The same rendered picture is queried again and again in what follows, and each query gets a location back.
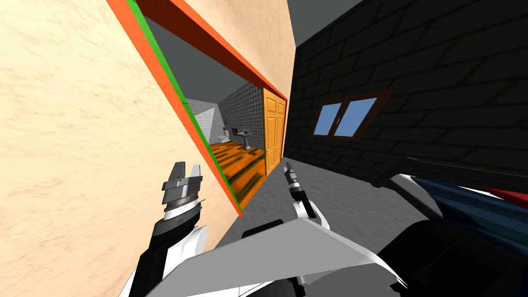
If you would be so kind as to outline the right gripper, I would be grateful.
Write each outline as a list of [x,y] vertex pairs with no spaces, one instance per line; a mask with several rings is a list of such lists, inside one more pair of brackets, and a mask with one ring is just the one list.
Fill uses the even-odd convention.
[[289,191],[290,192],[299,192],[303,191],[303,188],[298,182],[298,177],[295,174],[295,171],[291,165],[290,162],[286,162],[286,166],[283,167],[284,169],[284,176],[287,180],[287,183],[289,185]]

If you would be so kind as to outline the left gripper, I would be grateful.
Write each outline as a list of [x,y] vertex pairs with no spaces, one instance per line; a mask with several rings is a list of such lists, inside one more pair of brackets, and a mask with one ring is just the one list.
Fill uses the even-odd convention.
[[164,191],[162,204],[170,204],[173,201],[198,194],[203,177],[201,167],[195,164],[192,167],[190,176],[185,177],[186,163],[184,161],[176,162],[170,173],[170,181],[164,182],[162,191]]

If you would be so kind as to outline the orange panelled door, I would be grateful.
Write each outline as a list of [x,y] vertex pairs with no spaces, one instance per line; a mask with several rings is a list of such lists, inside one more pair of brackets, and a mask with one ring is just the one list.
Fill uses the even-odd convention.
[[286,101],[267,89],[262,90],[262,96],[266,153],[265,165],[266,176],[269,176],[281,161]]

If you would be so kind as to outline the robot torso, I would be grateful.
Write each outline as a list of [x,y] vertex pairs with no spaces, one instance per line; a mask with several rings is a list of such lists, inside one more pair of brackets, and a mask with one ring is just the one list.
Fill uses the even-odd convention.
[[375,263],[370,250],[299,218],[182,261],[147,297],[189,297]]

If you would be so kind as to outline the dark framed window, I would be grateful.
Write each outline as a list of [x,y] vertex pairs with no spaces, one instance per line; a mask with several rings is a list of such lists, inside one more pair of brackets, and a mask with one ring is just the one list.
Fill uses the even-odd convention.
[[357,141],[367,130],[393,89],[323,101],[316,112],[310,136]]

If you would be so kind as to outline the bed with blue cover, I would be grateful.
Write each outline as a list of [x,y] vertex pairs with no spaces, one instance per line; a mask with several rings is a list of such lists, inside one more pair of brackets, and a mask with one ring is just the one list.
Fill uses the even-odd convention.
[[528,256],[528,176],[403,157],[371,182],[394,190],[428,219],[474,231]]

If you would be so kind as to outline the white pedestal sink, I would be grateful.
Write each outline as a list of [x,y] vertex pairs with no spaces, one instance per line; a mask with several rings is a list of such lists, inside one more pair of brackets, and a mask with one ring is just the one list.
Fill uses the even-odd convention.
[[243,146],[244,146],[244,150],[248,151],[251,149],[251,146],[249,145],[249,142],[248,142],[248,136],[251,136],[252,133],[250,132],[250,130],[248,128],[243,128],[242,129],[242,132],[238,134],[239,136],[242,137],[243,139]]

